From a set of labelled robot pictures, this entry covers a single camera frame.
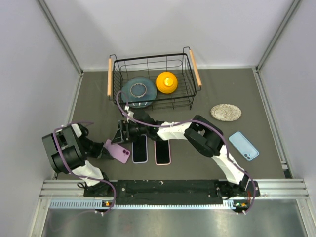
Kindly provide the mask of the purple smartphone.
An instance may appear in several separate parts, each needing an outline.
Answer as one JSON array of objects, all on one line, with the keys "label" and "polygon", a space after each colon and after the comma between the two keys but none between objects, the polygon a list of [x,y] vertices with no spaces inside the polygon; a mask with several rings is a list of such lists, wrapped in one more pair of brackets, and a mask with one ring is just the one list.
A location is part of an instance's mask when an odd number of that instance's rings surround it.
[{"label": "purple smartphone", "polygon": [[130,150],[128,150],[127,148],[124,148],[123,146],[119,144],[112,144],[112,141],[110,139],[106,140],[103,147],[112,158],[116,159],[117,161],[123,164],[127,163],[131,155]]}]

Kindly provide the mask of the light blue phone case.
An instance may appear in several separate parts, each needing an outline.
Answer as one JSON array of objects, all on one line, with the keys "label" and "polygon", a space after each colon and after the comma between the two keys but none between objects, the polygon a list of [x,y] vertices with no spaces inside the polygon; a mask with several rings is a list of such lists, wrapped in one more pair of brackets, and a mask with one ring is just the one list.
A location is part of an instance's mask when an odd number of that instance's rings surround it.
[{"label": "light blue phone case", "polygon": [[229,141],[247,161],[252,161],[258,157],[259,151],[241,132],[238,131],[231,135]]}]

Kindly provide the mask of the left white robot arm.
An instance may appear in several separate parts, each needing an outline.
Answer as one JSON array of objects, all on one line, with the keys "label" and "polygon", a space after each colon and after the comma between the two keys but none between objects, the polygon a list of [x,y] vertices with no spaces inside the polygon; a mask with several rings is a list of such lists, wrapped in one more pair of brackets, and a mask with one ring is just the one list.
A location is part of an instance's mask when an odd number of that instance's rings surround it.
[{"label": "left white robot arm", "polygon": [[93,166],[88,158],[113,159],[104,143],[94,142],[81,123],[68,124],[42,137],[49,163],[57,173],[72,174],[81,179],[77,187],[85,197],[109,197],[114,189],[108,176]]}]

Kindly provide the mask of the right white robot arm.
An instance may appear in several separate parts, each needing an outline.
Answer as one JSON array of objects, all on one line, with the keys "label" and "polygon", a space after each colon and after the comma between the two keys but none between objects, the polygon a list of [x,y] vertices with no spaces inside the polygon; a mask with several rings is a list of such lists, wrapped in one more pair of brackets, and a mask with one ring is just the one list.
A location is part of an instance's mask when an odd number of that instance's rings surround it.
[{"label": "right white robot arm", "polygon": [[225,174],[232,194],[243,195],[249,184],[256,190],[253,178],[231,156],[223,132],[204,117],[197,115],[185,122],[166,122],[151,118],[143,110],[130,111],[128,106],[120,111],[126,120],[118,121],[113,144],[135,142],[142,135],[153,141],[186,140],[200,154],[215,161]]}]

